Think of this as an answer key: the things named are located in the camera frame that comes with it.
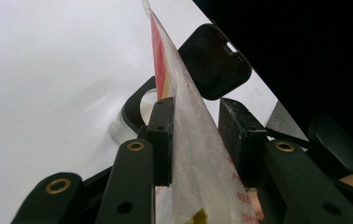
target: white surface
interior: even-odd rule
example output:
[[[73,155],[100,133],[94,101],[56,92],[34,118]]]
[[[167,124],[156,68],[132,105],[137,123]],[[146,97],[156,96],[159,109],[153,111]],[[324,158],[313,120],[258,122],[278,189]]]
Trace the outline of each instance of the white surface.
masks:
[[[177,47],[206,22],[190,0],[150,3]],[[44,177],[110,166],[118,145],[107,127],[153,74],[139,0],[0,1],[0,223]]]

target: plastic bag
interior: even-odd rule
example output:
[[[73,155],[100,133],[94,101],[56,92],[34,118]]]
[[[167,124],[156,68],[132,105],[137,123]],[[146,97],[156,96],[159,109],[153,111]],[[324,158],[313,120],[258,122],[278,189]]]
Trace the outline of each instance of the plastic bag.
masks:
[[[215,121],[161,23],[151,21],[158,98],[175,98],[173,182],[157,187],[157,223],[258,223]]]

